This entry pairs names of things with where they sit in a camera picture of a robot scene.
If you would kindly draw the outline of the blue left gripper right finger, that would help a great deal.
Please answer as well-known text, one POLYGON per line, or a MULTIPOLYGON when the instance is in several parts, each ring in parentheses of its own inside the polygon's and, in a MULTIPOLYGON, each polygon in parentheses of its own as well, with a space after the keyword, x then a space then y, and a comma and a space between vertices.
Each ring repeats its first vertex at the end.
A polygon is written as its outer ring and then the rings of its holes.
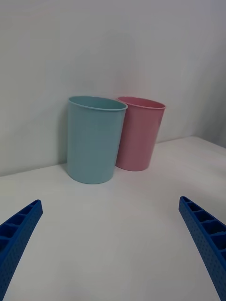
POLYGON ((226 226, 185 196, 179 212, 193 238, 220 300, 226 300, 226 226))

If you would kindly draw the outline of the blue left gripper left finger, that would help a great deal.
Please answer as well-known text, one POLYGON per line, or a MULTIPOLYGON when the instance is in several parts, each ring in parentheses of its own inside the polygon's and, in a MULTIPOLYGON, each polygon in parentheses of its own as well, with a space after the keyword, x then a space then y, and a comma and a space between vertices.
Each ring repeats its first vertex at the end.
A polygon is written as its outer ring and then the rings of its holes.
POLYGON ((35 200, 0 225, 0 300, 42 214, 41 201, 35 200))

